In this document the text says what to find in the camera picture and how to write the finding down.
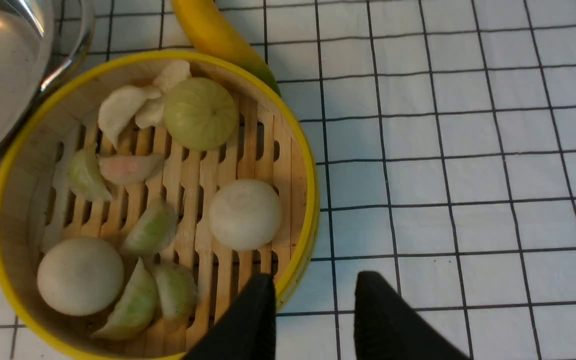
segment black grid line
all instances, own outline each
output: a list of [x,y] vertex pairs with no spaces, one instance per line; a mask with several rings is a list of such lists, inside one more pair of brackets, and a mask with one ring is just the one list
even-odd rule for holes
[[[422,0],[418,0],[419,15],[421,16],[421,27],[423,29],[423,42],[425,43],[425,53],[428,60],[428,69],[430,70],[430,93],[432,95],[432,106],[435,112],[437,110],[437,95],[435,93],[435,80],[433,75],[433,62],[430,56],[430,45],[428,44],[428,34],[426,34],[426,19],[424,18],[424,5]],[[442,143],[442,130],[439,122],[439,116],[435,115],[434,120],[437,127],[437,138],[439,141],[439,155],[441,156],[441,169],[443,171],[443,181],[445,183],[446,200],[451,202],[450,187],[448,186],[448,172],[446,171],[446,159],[444,159],[444,144]],[[468,311],[466,310],[466,290],[464,289],[464,274],[462,272],[462,261],[459,255],[459,243],[457,241],[457,226],[455,226],[455,216],[453,214],[453,207],[448,205],[448,216],[450,216],[450,226],[452,227],[452,241],[454,250],[457,255],[455,256],[457,262],[457,273],[459,275],[459,289],[461,291],[461,301],[463,303],[463,316],[466,320],[466,336],[468,338],[468,356],[473,358],[473,337],[471,337],[471,324],[468,319]]]
[[108,15],[108,43],[105,48],[105,61],[110,60],[110,45],[113,41],[113,18],[115,12],[115,0],[110,0],[110,14]]
[[[530,27],[532,27],[532,19],[531,19],[531,14],[530,14],[530,9],[528,7],[528,0],[523,0],[523,6],[526,12],[526,17],[528,19],[528,25],[530,25]],[[535,37],[535,30],[530,30],[530,36],[532,37],[532,44],[534,46],[534,50],[535,50],[535,54],[537,55],[537,63],[539,64],[539,66],[542,65],[542,59],[541,56],[539,54],[539,48],[537,46],[537,38]],[[557,141],[557,147],[558,149],[561,151],[562,150],[562,141],[560,139],[560,132],[557,126],[557,121],[555,120],[555,113],[554,110],[552,108],[552,103],[551,103],[551,96],[548,90],[548,84],[546,83],[546,75],[544,74],[544,69],[541,68],[540,69],[541,72],[541,80],[542,80],[542,84],[543,84],[543,89],[544,89],[544,93],[546,95],[546,102],[548,104],[548,107],[550,107],[550,118],[552,121],[552,126],[554,128],[555,131],[555,139]],[[566,166],[566,159],[564,157],[564,153],[560,153],[560,159],[561,159],[561,166],[563,168],[564,171],[564,177],[566,179],[566,186],[567,186],[567,191],[568,194],[570,195],[570,198],[573,197],[573,192],[572,192],[572,187],[570,185],[570,177],[569,177],[569,173],[568,173],[568,169]],[[571,200],[572,203],[572,210],[574,213],[574,218],[576,219],[576,201]]]
[[388,168],[386,163],[386,141],[384,140],[384,118],[382,118],[382,100],[379,92],[379,77],[377,75],[377,56],[375,55],[375,41],[373,40],[373,20],[371,17],[370,0],[365,0],[368,16],[368,33],[370,34],[370,50],[372,52],[372,68],[374,70],[375,98],[377,99],[377,113],[379,114],[379,141],[381,142],[381,162],[383,166],[383,178],[386,186],[386,201],[388,202],[388,220],[390,222],[390,235],[392,237],[392,251],[395,260],[395,278],[397,291],[402,293],[402,280],[400,278],[400,262],[397,256],[397,235],[393,220],[393,208],[391,207],[391,187],[388,182]]
[[12,344],[10,344],[10,360],[15,358],[15,347],[17,344],[17,332],[19,329],[19,317],[14,317],[14,327],[12,329]]
[[[318,0],[315,2],[315,29],[317,31],[317,39],[320,39],[320,7]],[[328,137],[326,132],[326,101],[324,97],[324,80],[323,80],[323,63],[322,63],[322,42],[317,41],[317,61],[318,61],[318,74],[319,74],[319,95],[321,101],[321,118],[322,131],[323,131],[323,141],[324,141],[324,159],[328,161]],[[332,207],[331,194],[330,194],[330,170],[329,166],[325,165],[326,171],[326,194],[327,194],[327,205],[329,208]],[[330,267],[332,272],[332,296],[333,296],[333,307],[334,307],[334,336],[336,340],[336,358],[341,360],[341,339],[339,335],[339,306],[337,297],[337,272],[335,264],[335,235],[332,223],[332,212],[327,214],[328,216],[328,231],[330,236]]]
[[477,159],[477,158],[493,158],[493,157],[521,157],[525,155],[556,155],[556,154],[576,154],[576,148],[570,150],[537,150],[537,151],[515,151],[515,152],[489,152],[489,153],[473,153],[468,155],[444,155],[441,156],[420,156],[420,157],[394,157],[391,159],[376,159],[376,158],[359,158],[359,159],[341,159],[332,161],[318,161],[317,165],[334,165],[334,164],[348,164],[348,163],[396,163],[396,162],[423,162],[426,160],[455,160],[455,159]]
[[[480,250],[480,251],[460,251],[458,254],[454,251],[447,252],[419,252],[419,253],[398,253],[392,255],[385,253],[383,255],[355,255],[355,256],[336,256],[337,261],[342,260],[370,260],[370,259],[391,259],[396,258],[440,258],[444,256],[477,256],[477,255],[510,255],[510,254],[530,254],[530,253],[559,253],[565,251],[576,251],[576,246],[547,247],[547,248],[514,248],[505,250]],[[330,257],[313,257],[312,262],[329,262]]]
[[[575,301],[544,301],[533,302],[532,306],[535,308],[542,308],[546,306],[574,306]],[[468,305],[464,306],[437,306],[437,307],[412,307],[415,312],[446,312],[455,310],[490,310],[490,309],[509,309],[509,308],[528,308],[528,303],[496,303],[491,305]],[[339,310],[337,312],[341,315],[354,314],[354,310]],[[305,317],[313,315],[332,315],[334,311],[313,311],[313,312],[280,312],[277,317]]]
[[[494,111],[498,113],[508,113],[508,112],[531,112],[536,110],[566,110],[566,109],[576,109],[576,105],[558,105],[558,106],[534,106],[534,107],[508,107],[502,109],[496,109]],[[462,116],[468,114],[487,114],[491,113],[491,109],[485,110],[468,110],[468,111],[431,111],[431,112],[410,112],[410,113],[396,113],[396,114],[382,114],[384,118],[394,118],[394,117],[425,117],[425,116]],[[341,116],[336,118],[327,118],[327,123],[333,121],[344,121],[344,120],[359,120],[359,119],[375,119],[378,114],[362,115],[362,116]],[[317,123],[321,122],[320,118],[304,118],[301,123]]]

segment countertop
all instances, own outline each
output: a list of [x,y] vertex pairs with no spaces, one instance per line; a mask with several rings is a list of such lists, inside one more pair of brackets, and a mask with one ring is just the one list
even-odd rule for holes
[[[56,0],[61,52],[78,28]],[[190,48],[161,0],[94,0],[84,64]],[[217,0],[317,161],[314,258],[279,360],[352,360],[379,271],[477,360],[576,359],[576,0]],[[0,290],[0,360],[65,359]]]

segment metal pot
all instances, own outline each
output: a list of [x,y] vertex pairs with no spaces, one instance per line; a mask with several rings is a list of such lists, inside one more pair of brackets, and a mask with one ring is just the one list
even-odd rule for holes
[[82,64],[94,31],[90,0],[78,0],[81,25],[70,54],[50,66],[55,37],[52,0],[0,0],[0,162],[32,109]]

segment yellow steamer rim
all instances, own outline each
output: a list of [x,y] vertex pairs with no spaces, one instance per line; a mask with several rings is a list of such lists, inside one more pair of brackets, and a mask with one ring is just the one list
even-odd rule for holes
[[[32,238],[29,234],[37,227],[33,223],[36,223],[37,219],[32,218],[37,210],[35,209],[33,212],[32,209],[29,209],[33,206],[32,193],[38,187],[50,187],[52,177],[48,182],[38,182],[36,177],[20,171],[18,168],[21,165],[18,164],[20,164],[21,160],[26,161],[25,159],[28,159],[28,157],[36,157],[36,161],[30,161],[29,164],[24,164],[24,166],[34,167],[37,173],[41,172],[42,167],[45,166],[45,162],[42,162],[44,160],[41,157],[46,157],[46,155],[39,153],[32,146],[35,145],[37,137],[48,136],[48,134],[43,133],[46,131],[54,130],[52,136],[66,136],[66,131],[64,130],[65,121],[64,123],[51,124],[48,130],[46,130],[46,126],[40,126],[47,114],[60,109],[58,105],[65,98],[73,95],[73,93],[83,87],[89,86],[91,83],[99,83],[100,77],[112,78],[112,72],[119,69],[124,68],[122,71],[134,73],[133,69],[139,69],[137,64],[145,63],[147,68],[148,64],[155,64],[156,62],[165,64],[166,61],[169,62],[175,59],[186,60],[193,65],[199,65],[201,71],[208,74],[210,78],[224,76],[226,78],[226,88],[229,88],[229,90],[254,98],[254,100],[259,102],[259,109],[262,109],[262,107],[274,109],[275,121],[277,114],[279,114],[283,119],[284,126],[291,132],[289,134],[292,139],[291,144],[296,144],[301,152],[301,159],[297,160],[297,164],[302,162],[303,172],[300,176],[305,178],[306,196],[304,199],[303,223],[296,243],[293,239],[290,249],[291,255],[289,260],[286,260],[287,264],[283,269],[283,273],[278,273],[278,276],[275,276],[278,310],[297,287],[313,254],[320,215],[316,164],[299,121],[272,89],[254,75],[251,75],[251,73],[234,64],[196,52],[178,50],[142,52],[96,66],[96,68],[83,73],[83,75],[64,85],[39,107],[22,128],[16,139],[14,139],[0,167],[0,285],[2,291],[19,319],[30,330],[56,350],[72,358],[82,360],[142,358],[176,360],[183,357],[184,353],[170,354],[169,351],[164,351],[163,356],[149,356],[147,354],[135,356],[131,355],[130,351],[112,351],[107,346],[105,348],[100,347],[99,344],[82,338],[82,335],[74,334],[69,328],[64,329],[60,327],[61,325],[53,324],[53,315],[46,314],[49,311],[48,306],[39,303],[41,298],[38,297],[39,293],[36,289],[36,265],[31,265],[32,248],[29,244],[29,239]],[[83,114],[70,114],[68,111],[64,112],[64,116],[81,122],[83,122],[82,118],[84,117]],[[23,187],[27,189],[27,193],[19,193],[19,188],[23,189]],[[23,215],[19,214],[27,214],[27,217],[23,219],[21,218]]]

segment banana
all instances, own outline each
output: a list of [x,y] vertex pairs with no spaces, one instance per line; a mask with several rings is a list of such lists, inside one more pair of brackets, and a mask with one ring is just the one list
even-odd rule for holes
[[197,50],[239,66],[281,95],[266,62],[226,21],[213,0],[170,0],[170,3],[183,32]]

